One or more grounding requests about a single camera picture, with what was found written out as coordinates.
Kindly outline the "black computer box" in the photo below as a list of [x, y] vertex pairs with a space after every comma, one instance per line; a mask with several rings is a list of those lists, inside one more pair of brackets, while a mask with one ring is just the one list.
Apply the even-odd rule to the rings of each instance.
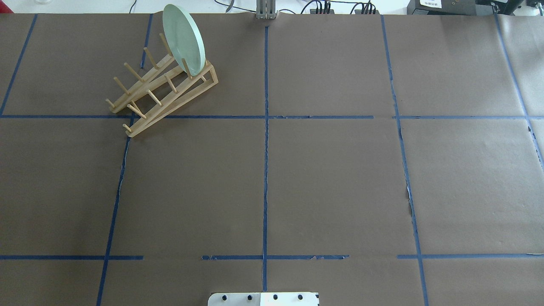
[[487, 16], [500, 13], [504, 6], [493, 0], [410, 0], [406, 14]]

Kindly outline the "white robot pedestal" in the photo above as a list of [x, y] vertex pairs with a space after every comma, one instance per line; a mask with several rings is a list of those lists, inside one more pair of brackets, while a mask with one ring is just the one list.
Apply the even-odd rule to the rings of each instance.
[[316, 292], [237, 292], [211, 294], [208, 306], [319, 306]]

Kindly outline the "brown paper table cover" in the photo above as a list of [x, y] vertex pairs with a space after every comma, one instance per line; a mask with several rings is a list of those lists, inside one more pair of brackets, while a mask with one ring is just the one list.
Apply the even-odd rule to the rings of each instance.
[[1, 15], [2, 306], [542, 306], [543, 17], [193, 17], [218, 84], [130, 138], [160, 12]]

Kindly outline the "light green plate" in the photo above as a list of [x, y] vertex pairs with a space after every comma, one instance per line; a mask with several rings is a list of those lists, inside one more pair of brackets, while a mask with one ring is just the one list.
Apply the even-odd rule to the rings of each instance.
[[163, 10], [164, 35], [173, 57], [180, 66], [183, 60], [191, 76], [196, 76], [204, 69], [206, 54], [202, 35], [192, 15], [175, 4], [167, 4]]

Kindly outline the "aluminium frame post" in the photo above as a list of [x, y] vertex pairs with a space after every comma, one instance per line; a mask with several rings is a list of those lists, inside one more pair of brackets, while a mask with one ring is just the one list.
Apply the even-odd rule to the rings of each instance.
[[256, 18], [273, 20], [277, 17], [276, 0], [256, 0]]

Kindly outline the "wooden plate rack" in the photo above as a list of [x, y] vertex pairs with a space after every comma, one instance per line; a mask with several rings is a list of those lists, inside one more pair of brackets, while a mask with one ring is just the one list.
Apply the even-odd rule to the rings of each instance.
[[219, 83], [215, 67], [208, 60], [204, 61], [200, 72], [192, 75], [187, 61], [177, 64], [164, 34], [160, 33], [159, 36], [167, 54], [156, 62], [145, 47], [144, 53], [152, 63], [152, 68], [140, 76], [125, 62], [124, 67], [136, 76], [136, 83], [127, 88], [115, 76], [114, 81], [123, 93], [114, 102], [106, 99], [112, 113], [128, 109], [136, 115], [134, 123], [123, 124], [128, 137], [142, 133]]

